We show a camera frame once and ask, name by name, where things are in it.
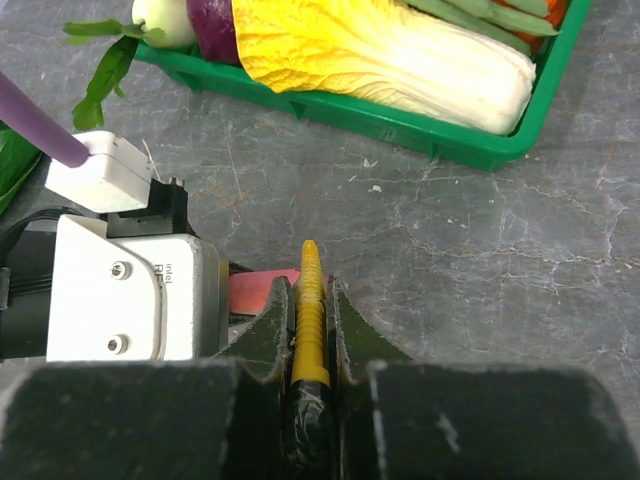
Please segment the pink express box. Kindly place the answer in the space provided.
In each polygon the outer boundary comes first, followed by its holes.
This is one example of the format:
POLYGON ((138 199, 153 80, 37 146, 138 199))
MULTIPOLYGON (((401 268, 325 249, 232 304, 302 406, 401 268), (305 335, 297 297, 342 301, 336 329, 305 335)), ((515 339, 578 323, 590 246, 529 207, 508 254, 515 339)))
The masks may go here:
POLYGON ((229 277, 230 313, 257 316, 264 309, 273 280, 286 277, 291 284, 299 278, 297 269, 277 269, 235 273, 229 277))

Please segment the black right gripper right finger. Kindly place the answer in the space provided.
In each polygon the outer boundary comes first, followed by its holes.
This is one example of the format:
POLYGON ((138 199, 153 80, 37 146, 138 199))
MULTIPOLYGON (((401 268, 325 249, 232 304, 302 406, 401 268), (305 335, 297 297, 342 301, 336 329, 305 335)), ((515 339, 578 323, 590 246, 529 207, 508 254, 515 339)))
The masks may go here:
POLYGON ((565 366, 409 358, 331 279, 327 309, 343 479, 635 479, 608 390, 565 366))

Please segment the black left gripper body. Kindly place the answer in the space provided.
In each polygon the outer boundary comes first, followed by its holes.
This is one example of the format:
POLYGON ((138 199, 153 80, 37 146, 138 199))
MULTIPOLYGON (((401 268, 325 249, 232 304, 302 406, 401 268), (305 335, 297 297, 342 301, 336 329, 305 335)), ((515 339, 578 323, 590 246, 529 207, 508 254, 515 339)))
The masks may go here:
POLYGON ((64 215, 83 216, 71 207, 38 210, 1 234, 1 358, 46 354, 55 229, 32 230, 36 222, 57 223, 64 215))

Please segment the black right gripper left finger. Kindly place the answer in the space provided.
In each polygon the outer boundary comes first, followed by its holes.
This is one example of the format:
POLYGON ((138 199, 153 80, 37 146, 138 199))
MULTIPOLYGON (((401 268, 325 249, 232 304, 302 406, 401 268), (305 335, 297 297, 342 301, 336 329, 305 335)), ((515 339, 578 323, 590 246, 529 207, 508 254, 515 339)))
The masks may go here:
POLYGON ((210 359, 49 363, 1 396, 5 479, 280 479, 289 281, 210 359))

